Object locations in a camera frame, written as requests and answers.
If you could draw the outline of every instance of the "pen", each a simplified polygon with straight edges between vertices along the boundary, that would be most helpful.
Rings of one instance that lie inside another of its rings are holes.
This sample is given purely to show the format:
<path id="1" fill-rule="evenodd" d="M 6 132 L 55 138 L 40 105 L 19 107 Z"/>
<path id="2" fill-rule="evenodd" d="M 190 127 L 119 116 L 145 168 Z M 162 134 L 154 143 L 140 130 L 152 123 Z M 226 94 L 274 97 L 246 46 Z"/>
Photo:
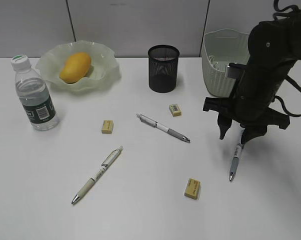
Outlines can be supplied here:
<path id="1" fill-rule="evenodd" d="M 98 171 L 95 177 L 88 179 L 86 184 L 78 191 L 76 196 L 73 198 L 71 204 L 74 205 L 85 196 L 85 194 L 92 188 L 92 186 L 94 186 L 94 184 L 101 178 L 101 176 L 106 172 L 110 165 L 115 161 L 115 159 L 121 154 L 122 150 L 123 147 L 120 146 L 108 155 L 106 160 L 101 164 L 101 169 Z"/>
<path id="2" fill-rule="evenodd" d="M 178 138 L 179 140 L 182 140 L 186 143 L 191 142 L 191 140 L 188 137 L 184 136 L 183 134 L 180 134 L 179 132 L 177 132 L 177 131 L 175 131 L 171 128 L 168 128 L 168 127 L 158 123 L 157 121 L 154 121 L 153 119 L 150 119 L 147 116 L 144 116 L 142 114 L 136 114 L 136 116 L 140 119 L 140 121 L 142 123 L 150 125 L 153 128 L 158 128 L 158 129 L 162 130 L 163 132 L 165 132 L 169 135 L 172 135 L 173 137 Z"/>
<path id="3" fill-rule="evenodd" d="M 231 166 L 230 166 L 230 170 L 229 170 L 229 181 L 230 182 L 232 182 L 235 178 L 237 167 L 239 165 L 239 161 L 240 161 L 242 151 L 244 148 L 244 144 L 242 144 L 242 135 L 243 135 L 244 130 L 245 130 L 245 128 L 241 128 L 239 141 L 235 147 L 234 157 L 232 158 L 232 161 L 231 161 Z"/>

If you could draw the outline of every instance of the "white bottle cap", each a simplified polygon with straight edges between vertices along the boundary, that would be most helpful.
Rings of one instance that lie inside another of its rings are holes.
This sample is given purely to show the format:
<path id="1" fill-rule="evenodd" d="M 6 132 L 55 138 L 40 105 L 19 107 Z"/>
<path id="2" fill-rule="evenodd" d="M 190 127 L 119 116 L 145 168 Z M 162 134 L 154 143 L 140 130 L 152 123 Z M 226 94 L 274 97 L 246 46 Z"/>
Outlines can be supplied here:
<path id="1" fill-rule="evenodd" d="M 23 69 L 30 69 L 32 67 L 31 62 L 26 55 L 14 56 L 10 60 L 10 63 L 15 72 L 23 70 Z"/>

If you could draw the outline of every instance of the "barcode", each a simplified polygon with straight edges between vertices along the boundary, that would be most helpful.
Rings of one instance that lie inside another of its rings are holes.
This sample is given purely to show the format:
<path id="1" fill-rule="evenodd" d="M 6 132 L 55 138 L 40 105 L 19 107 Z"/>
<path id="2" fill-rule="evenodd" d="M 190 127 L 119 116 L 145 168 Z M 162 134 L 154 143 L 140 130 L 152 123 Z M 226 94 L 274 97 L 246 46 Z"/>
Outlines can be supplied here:
<path id="1" fill-rule="evenodd" d="M 50 116 L 49 111 L 47 111 L 46 106 L 36 109 L 36 112 L 37 112 L 40 120 L 47 119 Z"/>

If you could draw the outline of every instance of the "eraser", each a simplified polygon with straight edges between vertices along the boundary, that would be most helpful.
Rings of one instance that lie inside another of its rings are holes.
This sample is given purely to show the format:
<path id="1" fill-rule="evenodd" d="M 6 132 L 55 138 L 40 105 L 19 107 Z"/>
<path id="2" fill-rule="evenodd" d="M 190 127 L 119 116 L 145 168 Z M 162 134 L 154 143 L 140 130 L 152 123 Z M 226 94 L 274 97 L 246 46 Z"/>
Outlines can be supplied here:
<path id="1" fill-rule="evenodd" d="M 169 110 L 173 117 L 182 115 L 182 111 L 177 104 L 169 105 Z"/>
<path id="2" fill-rule="evenodd" d="M 185 196 L 191 199 L 197 199 L 199 194 L 201 182 L 195 179 L 190 178 L 187 183 L 187 187 L 185 190 Z"/>
<path id="3" fill-rule="evenodd" d="M 104 120 L 101 132 L 103 134 L 111 134 L 113 132 L 114 123 L 112 120 Z"/>

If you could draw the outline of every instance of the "bottle label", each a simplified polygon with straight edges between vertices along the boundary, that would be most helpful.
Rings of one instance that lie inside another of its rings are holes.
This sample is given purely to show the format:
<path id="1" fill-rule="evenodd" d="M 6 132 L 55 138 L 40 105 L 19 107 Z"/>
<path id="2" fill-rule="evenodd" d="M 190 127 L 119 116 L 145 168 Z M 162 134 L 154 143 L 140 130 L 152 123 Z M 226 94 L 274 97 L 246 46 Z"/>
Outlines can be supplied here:
<path id="1" fill-rule="evenodd" d="M 43 124 L 51 120 L 55 114 L 55 108 L 51 99 L 48 99 L 36 106 L 25 106 L 23 105 L 25 112 L 29 118 L 29 121 L 33 124 Z"/>
<path id="2" fill-rule="evenodd" d="M 241 145 L 237 145 L 237 146 L 235 147 L 234 157 L 240 158 L 240 157 L 241 157 L 241 154 L 242 154 L 242 150 L 243 150 L 242 146 L 241 146 Z"/>

